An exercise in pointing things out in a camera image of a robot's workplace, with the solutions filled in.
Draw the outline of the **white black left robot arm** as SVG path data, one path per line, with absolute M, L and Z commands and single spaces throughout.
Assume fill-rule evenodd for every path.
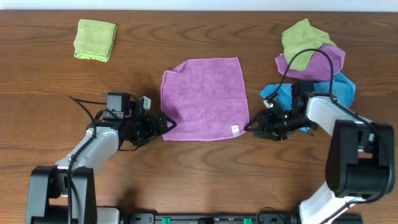
M 159 118 L 125 117 L 121 111 L 95 116 L 85 137 L 52 166 L 37 166 L 30 175 L 26 223 L 124 223 L 119 209 L 96 204 L 95 174 L 125 141 L 140 148 L 177 123 L 164 112 Z

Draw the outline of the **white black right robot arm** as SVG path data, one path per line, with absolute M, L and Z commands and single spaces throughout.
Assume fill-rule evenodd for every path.
M 304 127 L 321 127 L 331 136 L 325 182 L 300 203 L 289 223 L 332 223 L 352 206 L 377 202 L 393 189 L 392 126 L 363 118 L 325 93 L 297 94 L 290 111 L 282 111 L 275 101 L 265 105 L 245 131 L 272 141 Z

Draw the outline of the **purple microfiber cloth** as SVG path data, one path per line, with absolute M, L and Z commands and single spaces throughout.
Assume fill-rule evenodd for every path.
M 248 99 L 240 61 L 189 59 L 164 72 L 161 110 L 177 126 L 166 141 L 218 141 L 238 137 L 249 122 Z

